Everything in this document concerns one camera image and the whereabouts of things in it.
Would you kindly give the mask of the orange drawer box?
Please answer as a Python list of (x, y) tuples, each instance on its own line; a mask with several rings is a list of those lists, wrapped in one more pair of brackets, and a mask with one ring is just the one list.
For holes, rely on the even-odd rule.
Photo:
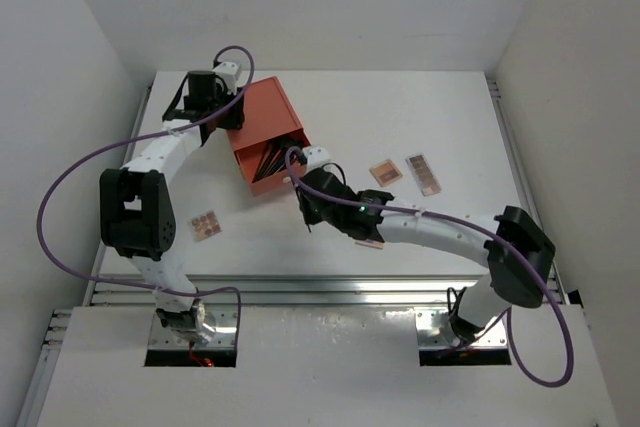
[(239, 131), (228, 131), (227, 136), (251, 194), (259, 196), (283, 187), (287, 177), (283, 163), (272, 168), (270, 176), (253, 182), (266, 144), (272, 139), (295, 140), (302, 147), (311, 143), (277, 77), (253, 82), (243, 100), (243, 127)]

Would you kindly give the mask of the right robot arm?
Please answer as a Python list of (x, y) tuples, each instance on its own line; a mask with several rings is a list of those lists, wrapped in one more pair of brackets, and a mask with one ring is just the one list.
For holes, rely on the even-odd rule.
[(536, 309), (546, 298), (542, 288), (555, 247), (519, 207), (477, 222), (427, 216), (388, 192), (354, 192), (324, 168), (304, 175), (295, 192), (307, 226), (325, 222), (356, 241), (417, 245), (485, 268), (486, 274), (462, 289), (448, 309), (446, 332), (455, 343), (472, 343), (512, 306)]

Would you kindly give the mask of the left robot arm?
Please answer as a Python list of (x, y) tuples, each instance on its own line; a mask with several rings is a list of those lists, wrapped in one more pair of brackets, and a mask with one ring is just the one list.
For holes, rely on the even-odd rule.
[(212, 132), (242, 128), (240, 73), (240, 65), (231, 61), (188, 72), (162, 115), (162, 136), (99, 179), (103, 243), (128, 259), (151, 285), (162, 327), (191, 345), (209, 343), (214, 330), (197, 288), (183, 271), (185, 255), (176, 241), (169, 184)]

